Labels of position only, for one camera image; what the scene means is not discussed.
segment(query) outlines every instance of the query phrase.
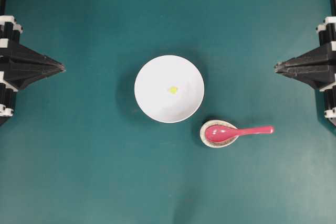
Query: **green table surface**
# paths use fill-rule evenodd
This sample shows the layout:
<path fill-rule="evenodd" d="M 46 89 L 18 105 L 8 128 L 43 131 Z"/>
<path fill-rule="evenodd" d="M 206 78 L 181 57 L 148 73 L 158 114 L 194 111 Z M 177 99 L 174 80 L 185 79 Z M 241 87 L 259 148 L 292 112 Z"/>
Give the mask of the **green table surface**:
<path fill-rule="evenodd" d="M 273 69 L 317 47 L 330 13 L 329 0 L 7 0 L 21 43 L 67 71 L 19 92 L 0 128 L 0 223 L 335 223 L 320 94 Z M 181 123 L 134 98 L 141 66 L 166 54 L 205 81 Z M 276 132 L 213 149 L 208 119 Z"/>

